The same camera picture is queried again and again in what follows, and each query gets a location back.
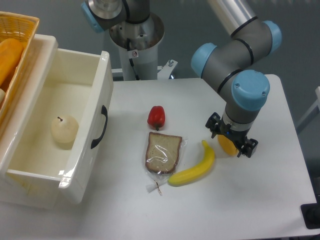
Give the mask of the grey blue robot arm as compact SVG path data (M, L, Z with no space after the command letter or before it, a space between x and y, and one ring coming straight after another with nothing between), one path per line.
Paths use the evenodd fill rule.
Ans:
M247 134L267 101L270 83L250 66L282 43L280 28L261 21L244 0L212 0L210 6L231 37L223 47L206 43L191 58L191 67L226 102L223 115L213 113L206 127L213 136L232 142L240 155L251 157L258 145ZM118 47L126 81L158 77L158 45L162 20L148 0L86 0L81 9L91 28L108 31Z

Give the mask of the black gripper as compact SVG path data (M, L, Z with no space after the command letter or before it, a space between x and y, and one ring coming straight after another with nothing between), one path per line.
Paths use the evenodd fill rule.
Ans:
M217 112L214 112L207 120L205 127L210 130L211 138L214 139L216 135L223 135L231 140L234 146L238 149L237 157L241 155L251 158L255 153L258 141L247 138L247 133L250 130L250 123L225 123L221 121L221 117Z

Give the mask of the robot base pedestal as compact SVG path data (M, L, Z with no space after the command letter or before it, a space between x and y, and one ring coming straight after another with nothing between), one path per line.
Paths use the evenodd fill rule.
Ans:
M178 62L170 59L158 65L158 47L165 29L162 20L151 13L142 23L123 21L109 30L113 43L118 47L124 81L173 79Z

